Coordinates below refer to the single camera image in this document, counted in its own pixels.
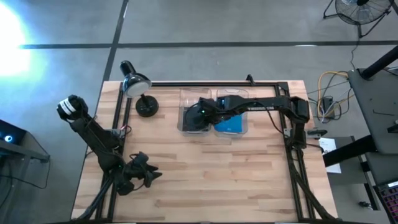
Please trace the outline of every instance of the white label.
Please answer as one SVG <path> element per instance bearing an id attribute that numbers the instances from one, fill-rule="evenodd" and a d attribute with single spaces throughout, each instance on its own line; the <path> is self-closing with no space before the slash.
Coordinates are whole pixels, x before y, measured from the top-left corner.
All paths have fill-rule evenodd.
<path id="1" fill-rule="evenodd" d="M 264 110 L 273 110 L 274 107 L 273 106 L 267 106 L 265 107 L 256 107 L 256 108 L 248 108 L 249 111 L 264 111 Z"/>
<path id="2" fill-rule="evenodd" d="M 67 115 L 72 114 L 72 112 L 70 112 L 70 110 L 67 108 L 67 106 L 65 106 L 65 103 L 64 103 L 63 101 L 60 102 L 60 105 L 61 105 L 63 111 L 64 111 Z"/>
<path id="3" fill-rule="evenodd" d="M 393 182 L 391 184 L 388 184 L 389 187 L 393 187 L 393 186 L 396 186 L 396 185 L 398 185 L 398 181 L 395 181 L 395 182 Z"/>
<path id="4" fill-rule="evenodd" d="M 70 104 L 69 99 L 66 98 L 63 100 L 65 102 L 65 106 L 67 106 L 69 108 L 70 111 L 75 112 L 75 108 Z"/>

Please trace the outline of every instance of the white paper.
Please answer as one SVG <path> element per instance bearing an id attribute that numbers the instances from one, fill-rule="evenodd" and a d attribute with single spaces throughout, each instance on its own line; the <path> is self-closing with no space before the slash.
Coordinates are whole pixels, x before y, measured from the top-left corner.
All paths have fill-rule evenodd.
<path id="1" fill-rule="evenodd" d="M 398 181 L 388 184 L 388 187 L 395 187 L 396 185 L 398 185 Z"/>
<path id="2" fill-rule="evenodd" d="M 334 139 L 320 138 L 319 146 L 323 148 L 323 150 L 325 151 L 323 155 L 325 155 L 326 153 L 336 149 L 336 142 Z M 341 173 L 340 164 L 328 166 L 326 167 L 326 171 L 329 173 L 340 174 Z"/>

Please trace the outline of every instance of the plastic bin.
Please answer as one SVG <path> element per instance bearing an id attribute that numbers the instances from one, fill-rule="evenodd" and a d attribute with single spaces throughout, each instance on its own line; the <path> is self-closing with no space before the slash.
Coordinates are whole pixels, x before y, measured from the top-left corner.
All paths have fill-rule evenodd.
<path id="1" fill-rule="evenodd" d="M 217 98 L 221 96 L 238 95 L 243 98 L 249 98 L 246 90 L 237 88 L 222 88 L 217 90 Z M 222 121 L 215 125 L 216 135 L 223 138 L 240 138 L 248 131 L 248 114 L 243 113 L 234 116 L 229 120 Z"/>
<path id="2" fill-rule="evenodd" d="M 177 128 L 184 134 L 200 135 L 206 134 L 211 130 L 211 125 L 187 121 L 185 113 L 194 108 L 199 98 L 211 98 L 209 88 L 181 88 L 180 89 L 180 108 L 178 112 Z"/>

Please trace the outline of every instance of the wooden tabletop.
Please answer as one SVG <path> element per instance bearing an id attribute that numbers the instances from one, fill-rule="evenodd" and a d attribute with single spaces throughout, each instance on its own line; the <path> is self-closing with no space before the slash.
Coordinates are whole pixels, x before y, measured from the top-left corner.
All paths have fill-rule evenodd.
<path id="1" fill-rule="evenodd" d="M 307 99 L 303 81 L 289 83 L 291 96 Z M 97 122 L 110 128 L 113 122 L 120 82 L 104 82 L 97 109 Z M 249 97 L 272 97 L 271 87 L 240 88 Z M 216 88 L 211 88 L 213 96 Z M 151 188 L 141 188 L 118 196 L 116 222 L 287 222 L 297 216 L 289 179 L 285 146 L 267 113 L 248 113 L 248 131 L 241 139 L 218 138 L 214 133 L 186 137 L 177 129 L 180 88 L 152 87 L 160 108 L 151 118 L 141 118 L 133 99 L 124 159 L 142 151 L 149 163 L 159 167 L 163 176 Z M 119 119 L 124 116 L 125 101 Z M 279 115 L 271 112 L 280 127 Z M 306 128 L 313 127 L 313 119 Z M 311 191 L 330 214 L 337 217 L 335 203 L 319 149 L 304 150 Z M 78 217 L 94 199 L 101 185 L 102 171 L 97 158 L 85 160 L 72 218 Z M 300 193 L 307 214 L 303 193 Z"/>

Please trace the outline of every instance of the desk lamp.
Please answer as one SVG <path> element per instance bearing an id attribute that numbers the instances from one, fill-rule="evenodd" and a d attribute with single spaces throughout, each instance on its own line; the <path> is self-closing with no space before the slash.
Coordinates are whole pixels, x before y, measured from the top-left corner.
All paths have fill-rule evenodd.
<path id="1" fill-rule="evenodd" d="M 139 116 L 150 117 L 156 114 L 159 104 L 153 96 L 144 95 L 152 82 L 143 74 L 137 73 L 131 62 L 125 60 L 120 63 L 120 70 L 124 75 L 123 93 L 127 97 L 141 96 L 136 103 Z"/>

